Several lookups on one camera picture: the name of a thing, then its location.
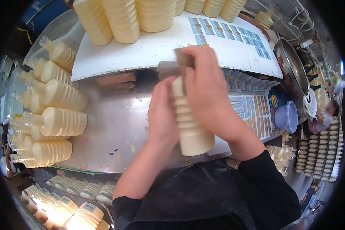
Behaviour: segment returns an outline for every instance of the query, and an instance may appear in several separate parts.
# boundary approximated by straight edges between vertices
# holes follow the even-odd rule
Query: left hand
[[[6,146],[7,147],[5,148],[5,146],[2,145],[2,147],[4,149],[4,156],[5,156],[5,158],[9,158],[10,157],[10,148],[9,148],[8,144],[6,144]]]
[[[148,108],[148,141],[170,149],[179,141],[173,98],[169,94],[170,85],[174,80],[175,77],[170,76],[155,86]]]

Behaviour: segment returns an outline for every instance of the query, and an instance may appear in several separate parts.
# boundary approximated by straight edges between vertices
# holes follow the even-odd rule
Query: black sleeve
[[[141,203],[126,196],[113,200],[115,230],[125,229],[132,222]]]
[[[238,188],[257,229],[281,229],[300,217],[298,196],[277,171],[267,150],[241,162],[239,173]]]

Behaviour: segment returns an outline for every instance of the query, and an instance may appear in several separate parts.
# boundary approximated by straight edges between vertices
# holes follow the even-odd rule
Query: blue bucket
[[[281,106],[275,112],[275,124],[280,129],[294,133],[298,126],[298,110],[292,100]]]

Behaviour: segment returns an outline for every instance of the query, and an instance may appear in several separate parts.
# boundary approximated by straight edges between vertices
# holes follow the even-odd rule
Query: metal pot
[[[284,38],[280,38],[273,52],[284,74],[284,89],[300,99],[308,97],[309,81],[295,49]]]

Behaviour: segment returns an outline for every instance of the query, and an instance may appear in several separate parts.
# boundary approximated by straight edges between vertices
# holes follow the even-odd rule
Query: hand
[[[9,158],[10,157],[10,148],[9,148],[8,144],[6,144],[7,148],[5,148],[4,145],[1,145],[1,146],[4,149],[4,156],[5,156],[5,158]]]
[[[179,141],[179,129],[175,119],[173,99],[169,95],[170,76],[158,83],[152,92],[148,108],[149,142],[163,148],[173,148]]]
[[[232,130],[227,129],[226,121],[235,112],[214,51],[206,46],[189,46],[182,52],[195,58],[195,69],[188,67],[185,76],[185,90],[194,115],[214,134],[228,140]]]

